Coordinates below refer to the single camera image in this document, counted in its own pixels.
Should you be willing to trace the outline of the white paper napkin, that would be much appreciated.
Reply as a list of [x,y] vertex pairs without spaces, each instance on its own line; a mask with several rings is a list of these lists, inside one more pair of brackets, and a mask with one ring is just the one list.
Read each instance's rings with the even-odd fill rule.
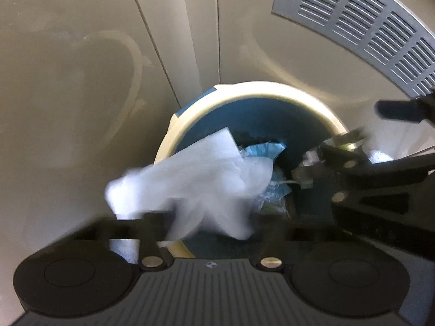
[[157,164],[131,169],[110,181],[105,200],[119,219],[174,210],[168,241],[198,231],[243,241],[254,232],[250,215],[273,168],[270,158],[242,156],[224,128]]

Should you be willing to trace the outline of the clear plastic wrap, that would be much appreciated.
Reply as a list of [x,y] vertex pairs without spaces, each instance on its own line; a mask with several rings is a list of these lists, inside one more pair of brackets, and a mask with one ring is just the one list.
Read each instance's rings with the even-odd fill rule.
[[269,185],[258,196],[254,203],[255,212],[264,214],[284,214],[286,212],[285,197],[291,193],[286,181],[270,181]]

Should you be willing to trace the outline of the cream blue-lined trash bin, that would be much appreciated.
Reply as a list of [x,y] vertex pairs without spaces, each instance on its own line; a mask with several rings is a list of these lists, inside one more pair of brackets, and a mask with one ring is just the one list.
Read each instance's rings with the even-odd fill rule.
[[[276,164],[285,178],[302,161],[303,154],[333,135],[365,127],[371,133],[368,146],[380,149],[375,141],[373,109],[333,111],[318,98],[281,83],[254,81],[216,85],[202,97],[174,114],[155,163],[223,128],[229,128],[237,145],[282,142],[286,149]],[[313,189],[296,189],[290,195],[296,221],[333,223],[330,197],[333,184],[320,179]],[[178,258],[238,258],[247,256],[254,243],[229,239],[213,233],[198,233],[184,242],[173,242],[169,250]]]

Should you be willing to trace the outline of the grey cabinet vent grille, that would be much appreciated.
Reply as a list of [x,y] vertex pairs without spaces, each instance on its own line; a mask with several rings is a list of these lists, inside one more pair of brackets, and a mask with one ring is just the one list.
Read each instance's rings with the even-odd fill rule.
[[434,90],[434,33],[398,0],[274,0],[272,12],[349,50],[411,98]]

